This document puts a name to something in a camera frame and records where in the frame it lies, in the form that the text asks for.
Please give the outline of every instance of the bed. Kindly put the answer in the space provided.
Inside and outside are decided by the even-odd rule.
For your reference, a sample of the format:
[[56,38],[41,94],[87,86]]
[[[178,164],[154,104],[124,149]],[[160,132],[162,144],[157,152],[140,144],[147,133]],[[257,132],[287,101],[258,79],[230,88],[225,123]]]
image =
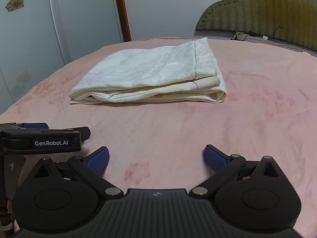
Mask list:
[[[247,160],[271,155],[302,201],[295,229],[316,238],[316,57],[265,44],[210,39],[227,85],[223,103],[69,103],[71,88],[107,55],[187,41],[159,38],[103,47],[32,88],[0,115],[0,122],[46,122],[55,129],[89,126],[91,137],[80,154],[107,146],[110,162],[103,177],[123,191],[189,190],[213,174],[202,158],[206,144]],[[52,159],[63,161],[71,155]],[[40,157],[28,156],[21,180]]]

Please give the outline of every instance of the blue textured pad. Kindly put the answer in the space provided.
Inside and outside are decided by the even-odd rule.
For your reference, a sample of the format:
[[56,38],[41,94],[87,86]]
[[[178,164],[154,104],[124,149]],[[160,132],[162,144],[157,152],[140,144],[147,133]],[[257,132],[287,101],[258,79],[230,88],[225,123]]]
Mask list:
[[94,155],[91,159],[87,160],[86,167],[98,174],[109,163],[109,150],[105,147],[99,153]]
[[32,129],[48,129],[49,126],[45,122],[38,123],[25,123],[22,128],[32,128]]
[[211,167],[215,172],[220,171],[226,165],[228,165],[227,160],[220,156],[216,151],[212,148],[206,146],[203,152],[203,158],[208,166]]

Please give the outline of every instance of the black device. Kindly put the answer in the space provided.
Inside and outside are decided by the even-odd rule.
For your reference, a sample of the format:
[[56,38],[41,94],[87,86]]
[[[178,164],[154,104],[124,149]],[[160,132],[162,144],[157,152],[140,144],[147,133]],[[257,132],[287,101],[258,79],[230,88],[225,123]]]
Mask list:
[[215,174],[189,193],[126,194],[97,175],[100,168],[86,166],[88,160],[109,161],[106,147],[63,163],[42,158],[13,198],[21,227],[14,237],[300,237],[293,230],[300,199],[271,156],[247,161],[207,145],[203,157]]
[[23,155],[80,151],[89,137],[88,127],[54,130],[46,123],[0,124],[0,234],[13,234],[11,201],[26,162]]

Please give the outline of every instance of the ribbed black surface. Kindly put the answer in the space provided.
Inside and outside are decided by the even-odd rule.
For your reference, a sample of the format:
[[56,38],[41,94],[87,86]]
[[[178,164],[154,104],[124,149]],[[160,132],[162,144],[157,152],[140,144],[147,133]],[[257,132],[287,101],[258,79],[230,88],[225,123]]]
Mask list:
[[276,234],[252,234],[236,229],[216,214],[209,201],[193,199],[184,189],[131,189],[124,198],[107,201],[98,215],[79,229],[63,234],[36,234],[22,230],[14,237],[299,238],[300,236],[293,230]]

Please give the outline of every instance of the green upholstered headboard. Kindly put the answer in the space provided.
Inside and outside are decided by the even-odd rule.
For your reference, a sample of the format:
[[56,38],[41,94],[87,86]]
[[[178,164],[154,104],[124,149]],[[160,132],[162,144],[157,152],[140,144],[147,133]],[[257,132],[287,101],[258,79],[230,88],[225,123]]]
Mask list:
[[[291,42],[317,50],[317,0],[222,0],[209,6],[196,30],[255,32],[269,36],[286,28]],[[272,38],[289,41],[283,28]]]

